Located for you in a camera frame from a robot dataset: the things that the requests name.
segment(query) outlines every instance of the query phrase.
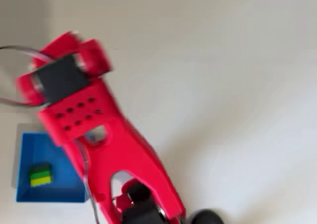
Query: black cable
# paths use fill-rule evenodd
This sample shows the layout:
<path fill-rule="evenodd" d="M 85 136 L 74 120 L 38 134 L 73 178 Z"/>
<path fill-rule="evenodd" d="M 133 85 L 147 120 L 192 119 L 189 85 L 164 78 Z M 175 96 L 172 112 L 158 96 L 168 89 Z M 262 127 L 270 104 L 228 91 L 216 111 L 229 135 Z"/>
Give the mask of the black cable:
<path fill-rule="evenodd" d="M 28 56 L 31 57 L 36 57 L 38 59 L 47 61 L 47 62 L 51 62 L 53 60 L 53 58 L 47 56 L 46 54 L 35 50 L 33 48 L 30 47 L 24 47 L 24 46 L 16 46 L 16 45 L 10 45 L 10 46 L 3 46 L 0 47 L 0 50 L 15 50 L 21 53 L 24 53 Z M 7 99 L 7 98 L 2 98 L 0 97 L 0 104 L 5 104 L 8 106 L 15 106 L 15 107 L 25 107 L 25 108 L 33 108 L 33 107 L 39 107 L 44 105 L 45 103 L 42 104 L 31 104 L 31 103 L 24 103 L 24 102 L 19 102 L 19 101 L 15 101 L 15 100 L 11 100 L 11 99 Z"/>

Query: yellow block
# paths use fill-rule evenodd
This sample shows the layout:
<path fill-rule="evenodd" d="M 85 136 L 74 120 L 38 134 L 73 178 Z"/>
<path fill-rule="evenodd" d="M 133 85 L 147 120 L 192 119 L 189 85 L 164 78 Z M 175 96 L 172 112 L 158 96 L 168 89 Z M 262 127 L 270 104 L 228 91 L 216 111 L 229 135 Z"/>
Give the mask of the yellow block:
<path fill-rule="evenodd" d="M 35 178 L 35 179 L 31 179 L 31 186 L 39 186 L 42 184 L 47 184 L 47 183 L 51 183 L 52 182 L 52 177 L 51 176 L 46 176 L 46 177 L 42 177 L 42 178 Z"/>

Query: black wheel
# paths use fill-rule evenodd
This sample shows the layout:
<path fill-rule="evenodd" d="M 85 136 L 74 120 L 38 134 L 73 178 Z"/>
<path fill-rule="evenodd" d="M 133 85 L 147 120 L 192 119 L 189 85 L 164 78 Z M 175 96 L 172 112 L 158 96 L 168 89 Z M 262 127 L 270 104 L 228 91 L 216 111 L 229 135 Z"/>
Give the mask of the black wheel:
<path fill-rule="evenodd" d="M 224 224 L 224 222 L 214 211 L 202 210 L 194 216 L 191 224 Z"/>

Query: cable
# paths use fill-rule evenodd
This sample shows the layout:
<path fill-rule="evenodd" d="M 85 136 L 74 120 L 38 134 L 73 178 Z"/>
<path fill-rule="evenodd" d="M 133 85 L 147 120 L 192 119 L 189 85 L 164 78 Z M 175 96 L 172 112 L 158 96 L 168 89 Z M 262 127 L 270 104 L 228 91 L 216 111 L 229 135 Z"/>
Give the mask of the cable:
<path fill-rule="evenodd" d="M 41 60 L 45 60 L 46 62 L 51 62 L 53 60 L 53 58 L 51 58 L 50 56 L 47 56 L 46 54 L 44 54 L 38 50 L 35 50 L 33 48 L 30 48 L 30 47 L 16 46 L 16 45 L 11 46 L 10 45 L 10 46 L 0 47 L 0 50 L 15 50 L 18 52 L 22 52 L 28 56 L 36 57 L 36 58 L 41 59 Z"/>
<path fill-rule="evenodd" d="M 44 60 L 46 62 L 53 61 L 53 58 L 51 58 L 50 56 L 47 56 L 46 54 L 44 54 L 44 53 L 42 53 L 42 52 L 40 52 L 38 50 L 35 50 L 33 48 L 30 48 L 30 47 L 12 45 L 12 46 L 0 47 L 0 50 L 15 50 L 15 51 L 24 53 L 24 54 L 26 54 L 28 56 Z M 15 100 L 11 100 L 11 99 L 0 97 L 0 104 L 5 104 L 5 105 L 8 105 L 8 106 L 15 106 L 15 107 L 33 108 L 33 107 L 42 106 L 45 103 L 36 105 L 36 104 L 24 103 L 24 102 L 19 102 L 19 101 L 15 101 Z"/>
<path fill-rule="evenodd" d="M 83 157 L 83 160 L 84 160 L 84 177 L 83 177 L 84 186 L 85 186 L 86 192 L 88 194 L 88 198 L 91 201 L 91 205 L 93 207 L 93 210 L 94 210 L 96 224 L 99 224 L 100 222 L 99 222 L 98 213 L 97 213 L 97 205 L 96 205 L 96 202 L 91 194 L 91 190 L 90 190 L 90 187 L 88 184 L 88 169 L 89 169 L 88 157 L 87 157 L 84 145 L 79 140 L 76 140 L 75 142 L 77 143 L 78 149 L 79 149 L 79 151 Z"/>

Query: lego brick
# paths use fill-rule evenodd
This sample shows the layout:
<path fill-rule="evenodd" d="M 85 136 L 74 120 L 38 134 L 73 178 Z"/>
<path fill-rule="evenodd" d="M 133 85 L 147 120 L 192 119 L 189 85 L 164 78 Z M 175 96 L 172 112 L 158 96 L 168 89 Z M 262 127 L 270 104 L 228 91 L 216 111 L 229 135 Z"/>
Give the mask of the lego brick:
<path fill-rule="evenodd" d="M 31 186 L 35 187 L 35 186 L 51 183 L 52 180 L 53 179 L 51 176 L 47 176 L 47 177 L 42 177 L 42 178 L 31 179 L 30 181 L 31 181 Z"/>
<path fill-rule="evenodd" d="M 51 174 L 52 174 L 52 172 L 50 170 L 44 170 L 44 171 L 40 171 L 40 172 L 33 172 L 33 173 L 30 173 L 30 179 L 47 177 L 47 176 L 51 176 Z"/>
<path fill-rule="evenodd" d="M 41 172 L 45 170 L 51 170 L 51 168 L 52 168 L 51 165 L 48 163 L 35 165 L 31 167 L 29 173 L 37 173 L 37 172 Z"/>

